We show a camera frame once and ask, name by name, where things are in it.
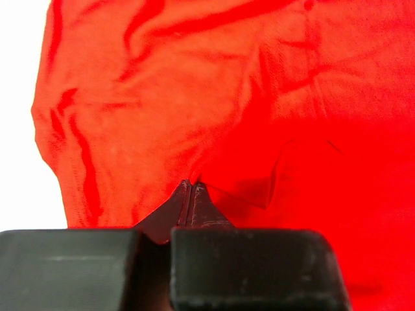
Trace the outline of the red t-shirt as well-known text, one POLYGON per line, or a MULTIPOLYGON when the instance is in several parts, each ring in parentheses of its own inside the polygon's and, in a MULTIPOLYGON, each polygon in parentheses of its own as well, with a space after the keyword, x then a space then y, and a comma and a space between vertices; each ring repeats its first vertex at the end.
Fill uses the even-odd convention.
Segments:
POLYGON ((201 181, 321 232, 354 310, 414 309, 413 1, 52 1, 32 116, 69 227, 201 181))

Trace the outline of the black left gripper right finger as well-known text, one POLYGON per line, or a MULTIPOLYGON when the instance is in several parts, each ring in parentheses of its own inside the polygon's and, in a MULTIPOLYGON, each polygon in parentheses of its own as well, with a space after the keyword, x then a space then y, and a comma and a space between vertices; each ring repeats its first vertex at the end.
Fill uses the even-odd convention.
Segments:
POLYGON ((189 226, 225 229, 235 227, 214 205, 204 183, 196 183, 192 186, 189 200, 189 226))

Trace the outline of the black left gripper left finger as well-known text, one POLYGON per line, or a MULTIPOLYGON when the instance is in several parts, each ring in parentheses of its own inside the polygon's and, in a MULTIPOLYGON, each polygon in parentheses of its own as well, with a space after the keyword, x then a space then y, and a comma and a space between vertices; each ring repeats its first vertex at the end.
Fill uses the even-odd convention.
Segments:
POLYGON ((187 216, 191 191, 191 182, 188 179, 182 180, 170 198, 138 222, 134 228, 156 244, 168 243, 172 228, 180 225, 182 214, 187 216))

